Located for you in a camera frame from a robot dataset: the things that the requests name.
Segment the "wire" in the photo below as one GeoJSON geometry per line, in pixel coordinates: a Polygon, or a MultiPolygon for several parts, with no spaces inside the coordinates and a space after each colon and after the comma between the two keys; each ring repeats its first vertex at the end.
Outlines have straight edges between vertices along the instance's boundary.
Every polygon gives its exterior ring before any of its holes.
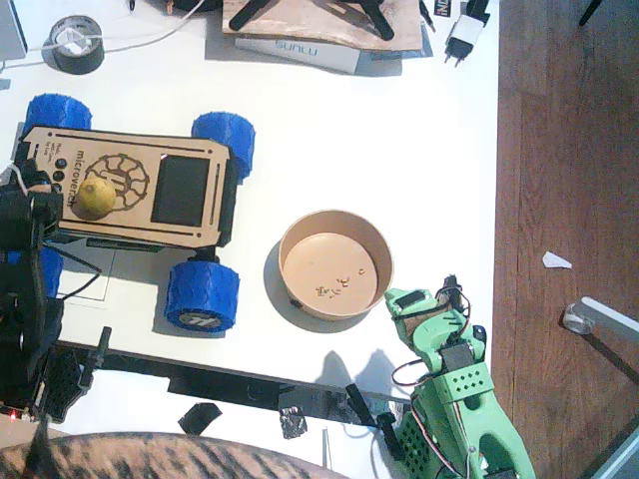
{"type": "Polygon", "coordinates": [[[439,297],[441,294],[447,292],[447,291],[451,291],[451,290],[456,290],[457,292],[459,292],[459,294],[461,294],[461,297],[463,297],[466,302],[468,303],[468,306],[464,309],[465,311],[467,311],[467,313],[464,315],[464,317],[466,318],[466,323],[463,325],[463,327],[456,333],[457,336],[461,336],[461,334],[464,333],[464,331],[470,326],[470,301],[468,300],[468,298],[466,297],[466,295],[461,291],[461,287],[459,285],[456,286],[449,286],[449,287],[443,287],[442,289],[440,289],[437,294],[435,295],[435,297],[439,297]]]}
{"type": "Polygon", "coordinates": [[[61,254],[62,256],[67,257],[68,259],[71,259],[71,260],[81,264],[82,266],[86,266],[88,269],[92,269],[95,272],[93,277],[91,279],[89,279],[87,282],[85,282],[84,285],[80,286],[75,291],[72,291],[72,292],[62,296],[62,300],[63,301],[66,301],[70,297],[73,297],[76,294],[79,294],[82,291],[84,291],[87,287],[89,287],[91,284],[93,284],[96,281],[96,279],[98,279],[100,277],[100,274],[102,274],[102,270],[101,269],[99,269],[94,264],[90,264],[88,261],[84,261],[83,259],[80,259],[79,257],[77,257],[77,256],[75,256],[73,254],[70,254],[69,252],[66,252],[66,251],[64,251],[62,249],[56,248],[54,246],[51,246],[50,244],[47,244],[45,247],[47,247],[50,250],[55,251],[57,254],[61,254]]]}
{"type": "MultiPolygon", "coordinates": [[[[162,33],[162,32],[153,32],[153,33],[143,33],[143,34],[138,34],[138,35],[123,35],[123,36],[106,36],[106,35],[86,35],[83,36],[82,39],[83,40],[94,40],[94,39],[103,39],[103,40],[127,40],[127,39],[134,39],[134,38],[147,38],[147,37],[153,37],[156,35],[159,35],[158,38],[154,39],[154,40],[150,40],[147,42],[142,42],[139,44],[134,44],[134,45],[128,45],[126,47],[121,47],[121,48],[115,48],[112,50],[106,50],[105,53],[114,53],[114,52],[122,52],[122,51],[126,51],[126,50],[131,50],[133,48],[139,48],[139,47],[145,47],[147,45],[152,45],[154,43],[157,42],[161,42],[162,40],[170,37],[171,35],[173,35],[174,33],[178,32],[179,30],[182,29],[182,27],[184,27],[188,22],[189,19],[200,9],[200,7],[202,6],[202,4],[204,4],[206,0],[200,0],[195,7],[193,7],[189,13],[187,13],[182,20],[178,23],[178,25],[176,25],[174,28],[172,28],[171,30],[162,33]]],[[[55,50],[57,48],[60,47],[64,47],[66,45],[71,45],[76,43],[77,40],[70,40],[68,42],[64,42],[64,43],[54,43],[51,45],[43,45],[41,47],[33,47],[29,49],[29,52],[41,52],[41,51],[45,51],[45,50],[55,50]]],[[[18,65],[10,65],[7,68],[16,68],[16,67],[20,67],[20,66],[31,66],[31,65],[41,65],[42,63],[45,62],[37,62],[37,63],[31,63],[31,64],[18,64],[18,65]]]]}
{"type": "Polygon", "coordinates": [[[417,426],[419,427],[419,430],[421,431],[421,434],[423,435],[423,438],[426,440],[426,442],[428,443],[428,446],[430,447],[430,449],[432,449],[432,452],[435,453],[435,455],[439,458],[439,460],[441,461],[441,463],[446,466],[448,468],[448,470],[450,472],[452,472],[453,474],[459,476],[459,477],[463,477],[461,476],[461,474],[459,474],[457,472],[457,470],[455,469],[455,467],[450,463],[450,461],[448,461],[444,455],[441,453],[441,451],[439,450],[439,448],[437,447],[437,445],[433,442],[433,440],[430,438],[430,436],[428,435],[428,432],[426,431],[425,426],[423,425],[423,423],[421,422],[421,418],[419,417],[419,414],[417,413],[417,410],[415,409],[415,405],[414,405],[414,399],[410,401],[410,412],[412,412],[412,417],[415,419],[415,422],[417,423],[417,426]]]}
{"type": "Polygon", "coordinates": [[[420,386],[421,384],[423,384],[424,382],[426,382],[428,379],[430,379],[432,376],[434,376],[434,374],[432,374],[431,372],[426,372],[423,376],[421,376],[419,379],[417,379],[415,382],[399,382],[395,379],[395,374],[400,371],[401,369],[404,369],[405,367],[409,367],[409,366],[415,366],[416,364],[419,364],[423,362],[421,359],[414,359],[413,361],[409,361],[404,363],[403,365],[401,365],[400,367],[397,367],[395,369],[395,371],[392,372],[392,374],[390,375],[390,378],[392,379],[392,382],[397,385],[397,386],[404,386],[404,387],[408,387],[408,386],[420,386]]]}
{"type": "Polygon", "coordinates": [[[434,479],[439,479],[439,476],[441,475],[441,472],[446,468],[446,466],[444,464],[441,465],[441,467],[439,468],[439,470],[437,471],[437,474],[435,474],[434,479]]]}
{"type": "Polygon", "coordinates": [[[7,165],[7,168],[9,170],[12,170],[13,173],[16,174],[16,178],[18,179],[18,185],[20,185],[20,190],[22,190],[22,193],[24,193],[25,197],[28,197],[29,192],[27,190],[27,187],[25,187],[24,185],[24,181],[22,180],[22,172],[20,171],[20,169],[16,167],[13,163],[10,163],[9,165],[7,165]]]}
{"type": "Polygon", "coordinates": [[[193,14],[195,14],[198,9],[202,6],[202,4],[205,2],[205,0],[200,0],[195,7],[193,7],[189,13],[187,13],[182,20],[180,21],[180,23],[178,23],[178,25],[172,29],[169,30],[167,33],[161,35],[160,37],[154,39],[154,40],[149,40],[148,42],[142,42],[142,43],[138,43],[138,44],[134,44],[134,45],[128,45],[126,47],[120,47],[120,48],[114,48],[112,50],[106,50],[105,53],[115,53],[115,52],[124,52],[127,50],[131,50],[134,48],[140,48],[140,47],[146,47],[147,45],[152,45],[154,43],[158,43],[161,42],[162,40],[169,38],[171,35],[173,35],[174,33],[176,33],[177,31],[179,31],[182,27],[184,27],[188,22],[189,19],[193,16],[193,14]]]}
{"type": "Polygon", "coordinates": [[[456,402],[452,403],[452,407],[455,411],[455,417],[457,418],[457,422],[459,423],[459,428],[461,429],[461,433],[463,434],[463,438],[466,441],[466,479],[470,479],[470,452],[471,446],[470,441],[468,440],[468,436],[466,435],[466,429],[463,427],[463,421],[461,420],[461,412],[459,411],[459,404],[456,402]]]}

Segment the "yellow lemon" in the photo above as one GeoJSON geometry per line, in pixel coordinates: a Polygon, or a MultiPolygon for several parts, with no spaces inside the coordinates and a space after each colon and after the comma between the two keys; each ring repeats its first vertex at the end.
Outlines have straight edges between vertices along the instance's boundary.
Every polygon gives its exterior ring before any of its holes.
{"type": "Polygon", "coordinates": [[[113,209],[116,203],[116,189],[108,180],[88,178],[80,185],[76,200],[83,210],[100,218],[113,209]]]}

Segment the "blue wheel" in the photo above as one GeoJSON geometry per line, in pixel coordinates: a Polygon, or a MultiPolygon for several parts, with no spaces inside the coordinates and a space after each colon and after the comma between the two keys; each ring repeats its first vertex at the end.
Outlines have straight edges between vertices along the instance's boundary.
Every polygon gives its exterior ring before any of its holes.
{"type": "Polygon", "coordinates": [[[240,277],[210,261],[186,261],[169,277],[165,316],[175,326],[193,331],[226,331],[236,323],[240,277]]]}
{"type": "Polygon", "coordinates": [[[22,132],[28,133],[34,125],[91,130],[91,112],[71,97],[45,93],[29,103],[22,132]]]}
{"type": "Polygon", "coordinates": [[[251,173],[256,130],[246,118],[233,113],[207,113],[193,122],[191,136],[213,140],[231,148],[238,159],[240,184],[251,173]]]}
{"type": "MultiPolygon", "coordinates": [[[[9,264],[17,264],[20,262],[21,257],[22,254],[19,251],[9,251],[7,262],[9,264]]],[[[43,247],[40,260],[42,269],[44,269],[44,285],[47,290],[47,297],[56,297],[60,287],[60,274],[62,274],[64,259],[55,251],[43,247]]]]}

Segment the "white cable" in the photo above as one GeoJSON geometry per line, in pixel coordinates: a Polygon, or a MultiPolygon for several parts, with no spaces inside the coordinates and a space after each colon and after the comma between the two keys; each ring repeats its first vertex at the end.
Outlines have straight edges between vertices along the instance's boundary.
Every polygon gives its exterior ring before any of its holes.
{"type": "Polygon", "coordinates": [[[466,429],[463,427],[463,421],[461,420],[461,412],[459,412],[459,405],[456,402],[453,402],[452,406],[455,410],[455,416],[457,417],[459,428],[461,429],[463,438],[466,441],[466,479],[470,479],[470,447],[471,447],[470,441],[468,440],[468,436],[466,435],[466,429]]]}
{"type": "Polygon", "coordinates": [[[22,173],[20,172],[20,169],[16,167],[13,163],[10,163],[9,165],[7,165],[7,168],[9,170],[13,170],[13,172],[16,174],[16,177],[18,179],[18,185],[20,185],[20,190],[22,190],[22,193],[24,193],[24,196],[25,197],[29,196],[27,187],[24,186],[24,182],[22,181],[22,173]]]}
{"type": "MultiPolygon", "coordinates": [[[[114,50],[107,50],[105,53],[109,53],[109,52],[113,52],[113,51],[120,51],[120,50],[129,50],[130,48],[136,48],[139,46],[143,46],[146,45],[147,43],[155,43],[158,42],[160,40],[164,40],[167,37],[170,37],[171,35],[173,35],[174,33],[176,33],[178,30],[180,30],[182,27],[184,27],[187,22],[189,21],[189,19],[193,16],[193,14],[195,14],[198,9],[202,6],[202,4],[205,2],[205,0],[200,0],[197,5],[195,7],[193,7],[189,13],[187,13],[182,20],[180,21],[180,23],[178,23],[178,25],[176,25],[173,29],[168,30],[165,33],[162,32],[153,32],[153,33],[141,33],[141,34],[137,34],[137,35],[123,35],[123,36],[114,36],[114,37],[109,37],[109,36],[105,36],[105,35],[86,35],[83,36],[82,39],[83,40],[93,40],[93,39],[98,39],[98,38],[102,38],[103,40],[130,40],[130,39],[134,39],[134,38],[147,38],[147,37],[158,37],[157,39],[153,40],[153,41],[149,41],[149,42],[143,42],[140,44],[134,44],[134,45],[128,45],[126,47],[122,47],[122,48],[118,48],[118,49],[114,49],[114,50]]],[[[71,45],[73,43],[76,43],[77,40],[71,40],[68,42],[64,42],[64,43],[55,43],[53,45],[44,45],[42,47],[34,47],[34,48],[30,48],[29,52],[41,52],[43,50],[55,50],[56,48],[60,48],[60,47],[64,47],[65,45],[71,45]]]]}

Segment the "duct tape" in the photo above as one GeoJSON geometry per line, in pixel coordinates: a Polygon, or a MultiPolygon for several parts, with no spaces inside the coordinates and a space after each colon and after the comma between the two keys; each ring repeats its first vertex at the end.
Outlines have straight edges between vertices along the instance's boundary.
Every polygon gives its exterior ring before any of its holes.
{"type": "Polygon", "coordinates": [[[102,29],[95,20],[85,16],[71,16],[59,20],[49,34],[53,59],[60,70],[72,75],[93,72],[104,60],[102,29]]]}

